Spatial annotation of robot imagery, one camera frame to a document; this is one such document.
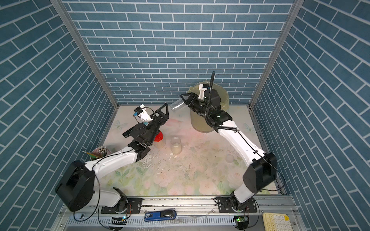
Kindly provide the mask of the clear rice jar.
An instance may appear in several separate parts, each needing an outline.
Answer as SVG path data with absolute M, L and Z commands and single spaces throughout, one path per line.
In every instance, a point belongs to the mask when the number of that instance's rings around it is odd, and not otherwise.
M 178 155 L 182 152 L 182 142 L 179 137 L 173 137 L 171 139 L 171 150 L 174 155 Z

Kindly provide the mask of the white lidded rice jar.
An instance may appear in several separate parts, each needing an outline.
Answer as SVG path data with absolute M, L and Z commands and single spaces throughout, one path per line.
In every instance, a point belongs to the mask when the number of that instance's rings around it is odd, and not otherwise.
M 178 111 L 182 110 L 183 108 L 187 108 L 187 105 L 185 104 L 183 99 L 178 99 L 176 102 L 174 102 L 170 105 L 170 108 L 174 113 L 177 113 Z

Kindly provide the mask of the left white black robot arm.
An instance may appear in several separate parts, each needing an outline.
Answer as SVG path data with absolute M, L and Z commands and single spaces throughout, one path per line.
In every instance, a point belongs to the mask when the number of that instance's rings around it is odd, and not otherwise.
M 103 189 L 100 179 L 121 167 L 142 160 L 159 135 L 160 127 L 169 119 L 168 104 L 152 114 L 147 113 L 144 105 L 137 107 L 135 112 L 142 122 L 123 133 L 125 138 L 133 138 L 128 146 L 100 159 L 88 162 L 76 160 L 68 166 L 55 192 L 71 212 L 92 205 L 111 208 L 115 213 L 128 210 L 127 196 L 117 187 Z

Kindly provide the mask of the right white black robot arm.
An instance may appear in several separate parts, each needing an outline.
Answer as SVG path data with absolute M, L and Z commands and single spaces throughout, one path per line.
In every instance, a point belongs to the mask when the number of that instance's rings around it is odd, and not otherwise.
M 224 137 L 238 151 L 246 164 L 243 184 L 230 195 L 235 210 L 245 208 L 246 202 L 276 180 L 277 159 L 273 153 L 266 153 L 240 131 L 233 118 L 220 106 L 217 91 L 205 90 L 202 99 L 193 92 L 181 94 L 181 100 L 197 115 L 203 117 L 208 126 Z

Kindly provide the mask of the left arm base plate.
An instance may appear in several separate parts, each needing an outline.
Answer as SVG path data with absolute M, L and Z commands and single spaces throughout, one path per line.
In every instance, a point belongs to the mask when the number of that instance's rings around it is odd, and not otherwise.
M 121 199 L 114 207 L 103 206 L 100 210 L 102 214 L 139 214 L 141 210 L 142 198 Z

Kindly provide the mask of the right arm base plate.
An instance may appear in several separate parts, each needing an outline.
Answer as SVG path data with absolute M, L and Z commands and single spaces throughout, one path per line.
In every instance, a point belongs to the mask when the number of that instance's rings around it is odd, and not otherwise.
M 255 213 L 257 212 L 256 203 L 252 198 L 240 203 L 234 197 L 217 196 L 214 198 L 219 213 Z

